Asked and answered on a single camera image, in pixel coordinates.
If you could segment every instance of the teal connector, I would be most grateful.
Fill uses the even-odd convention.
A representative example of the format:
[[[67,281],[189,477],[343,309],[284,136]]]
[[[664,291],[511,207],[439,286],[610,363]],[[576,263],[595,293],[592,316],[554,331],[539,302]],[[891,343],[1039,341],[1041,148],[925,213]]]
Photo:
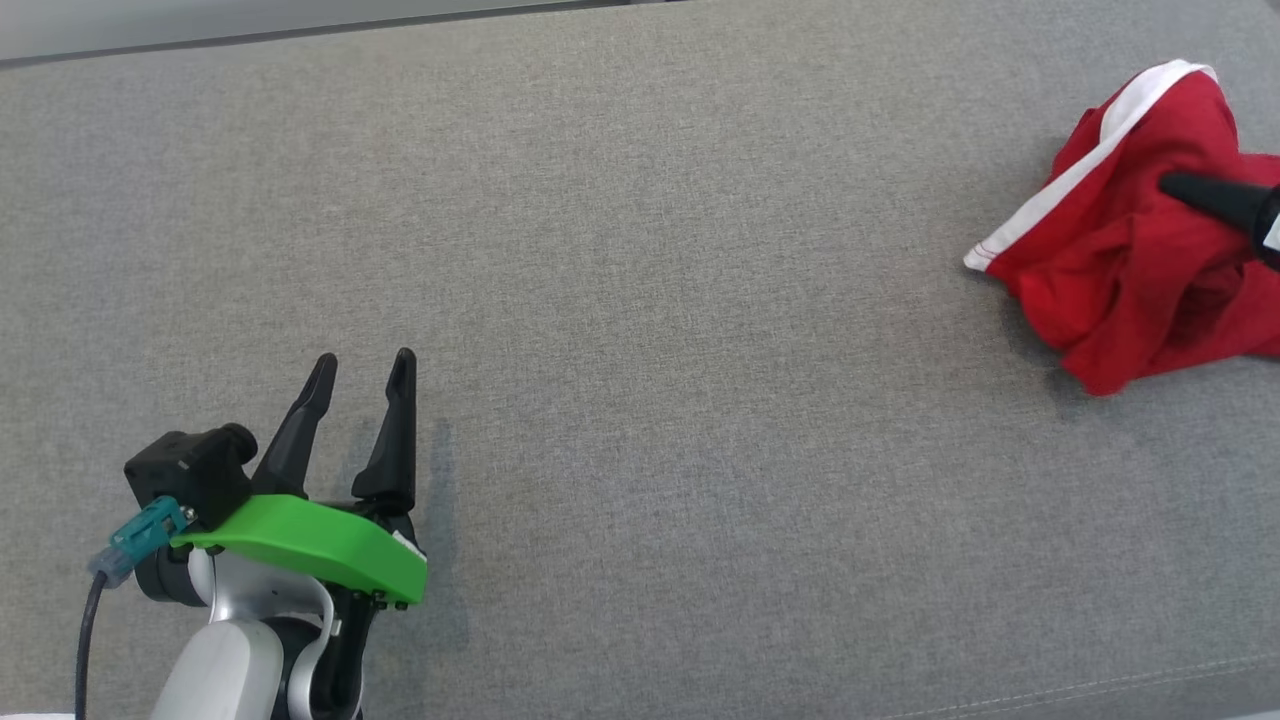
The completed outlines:
[[[90,561],[90,574],[102,573],[106,575],[108,588],[119,587],[138,562],[168,546],[169,541],[186,530],[195,519],[195,512],[178,505],[177,500],[169,496],[157,497],[111,534],[110,547]]]

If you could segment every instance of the black cable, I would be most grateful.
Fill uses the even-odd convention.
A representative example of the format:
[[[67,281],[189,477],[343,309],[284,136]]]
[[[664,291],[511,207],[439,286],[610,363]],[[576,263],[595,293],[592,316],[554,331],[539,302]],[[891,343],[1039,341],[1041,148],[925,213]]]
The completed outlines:
[[[84,703],[88,696],[88,643],[93,635],[93,618],[97,615],[97,601],[106,585],[106,573],[93,575],[84,601],[84,618],[81,620],[81,642],[76,648],[76,720],[84,720]]]

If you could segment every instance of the stitched seam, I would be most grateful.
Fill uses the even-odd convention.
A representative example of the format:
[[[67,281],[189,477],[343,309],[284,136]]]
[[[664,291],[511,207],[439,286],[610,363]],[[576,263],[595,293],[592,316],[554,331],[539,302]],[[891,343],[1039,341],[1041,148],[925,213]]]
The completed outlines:
[[[1043,694],[1065,693],[1071,691],[1080,691],[1084,688],[1092,688],[1097,685],[1110,685],[1112,683],[1125,683],[1129,680],[1146,680],[1149,678],[1160,678],[1161,675],[1172,675],[1175,673],[1190,673],[1193,670],[1207,670],[1210,667],[1219,667],[1222,665],[1240,665],[1240,664],[1256,664],[1266,660],[1275,660],[1280,657],[1280,652],[1268,652],[1266,655],[1254,655],[1251,657],[1235,657],[1231,660],[1217,660],[1215,662],[1203,662],[1201,665],[1188,665],[1187,667],[1171,667],[1169,670],[1158,670],[1156,673],[1140,673],[1138,675],[1124,675],[1120,678],[1111,678],[1107,680],[1093,680],[1091,683],[1080,683],[1078,685],[1068,685],[1065,688],[1053,688],[1050,691],[1039,691],[1034,693],[1015,694],[1009,697],[997,697],[995,700],[984,700],[982,702],[966,702],[963,705],[951,705],[947,707],[934,707],[933,710],[916,710],[915,712],[901,712],[899,715],[886,715],[883,717],[876,717],[876,720],[901,720],[902,717],[918,717],[920,715],[934,715],[938,712],[950,712],[952,710],[968,710],[970,707],[982,707],[984,705],[996,705],[997,702],[1011,702],[1015,700],[1027,700],[1029,697],[1038,697]]]
[[[1275,661],[1272,660],[1272,661],[1256,662],[1253,665],[1245,665],[1244,667],[1229,667],[1226,670],[1215,670],[1213,673],[1201,673],[1198,675],[1187,675],[1187,676],[1181,676],[1181,678],[1165,678],[1162,680],[1152,680],[1149,683],[1137,683],[1137,684],[1124,685],[1124,687],[1119,687],[1119,688],[1107,688],[1105,691],[1093,691],[1092,693],[1080,693],[1080,694],[1073,694],[1073,696],[1066,696],[1066,697],[1055,697],[1055,698],[1051,698],[1051,700],[1039,700],[1039,701],[1036,701],[1036,702],[1027,702],[1027,703],[1023,703],[1023,705],[1015,705],[1012,707],[992,707],[992,708],[988,708],[988,710],[978,710],[975,712],[964,712],[964,714],[960,714],[960,715],[948,715],[943,720],[960,720],[961,717],[974,717],[977,715],[989,715],[989,714],[993,714],[993,712],[1009,712],[1011,710],[1023,710],[1025,707],[1036,707],[1036,706],[1039,706],[1039,705],[1050,705],[1050,703],[1053,703],[1053,702],[1066,702],[1069,700],[1080,700],[1080,698],[1084,698],[1084,697],[1094,697],[1094,696],[1100,696],[1100,694],[1117,693],[1117,692],[1123,692],[1123,691],[1134,691],[1134,689],[1138,689],[1138,688],[1151,688],[1151,687],[1155,687],[1155,685],[1162,685],[1165,683],[1181,683],[1183,680],[1198,680],[1201,678],[1215,678],[1217,675],[1231,675],[1231,674],[1235,674],[1235,673],[1248,673],[1249,670],[1257,670],[1260,667],[1266,667],[1268,665],[1275,665]]]

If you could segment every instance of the red cloth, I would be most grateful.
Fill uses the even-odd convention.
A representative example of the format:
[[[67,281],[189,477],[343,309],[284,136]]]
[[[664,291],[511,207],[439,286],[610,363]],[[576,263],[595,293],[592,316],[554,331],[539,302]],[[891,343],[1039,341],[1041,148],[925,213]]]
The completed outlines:
[[[1181,60],[1084,113],[1044,190],[965,258],[1004,281],[1091,395],[1234,355],[1280,355],[1280,273],[1243,231],[1161,193],[1172,170],[1280,183],[1280,158],[1240,154],[1212,69]]]

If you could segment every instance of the green bracket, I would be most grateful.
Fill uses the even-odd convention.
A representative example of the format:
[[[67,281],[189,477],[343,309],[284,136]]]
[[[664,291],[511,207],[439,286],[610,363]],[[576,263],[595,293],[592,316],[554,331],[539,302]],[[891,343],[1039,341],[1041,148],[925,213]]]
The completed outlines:
[[[417,605],[426,592],[425,557],[365,518],[292,495],[253,496],[216,530],[179,534],[170,544],[220,546],[317,580],[384,592],[390,603]]]

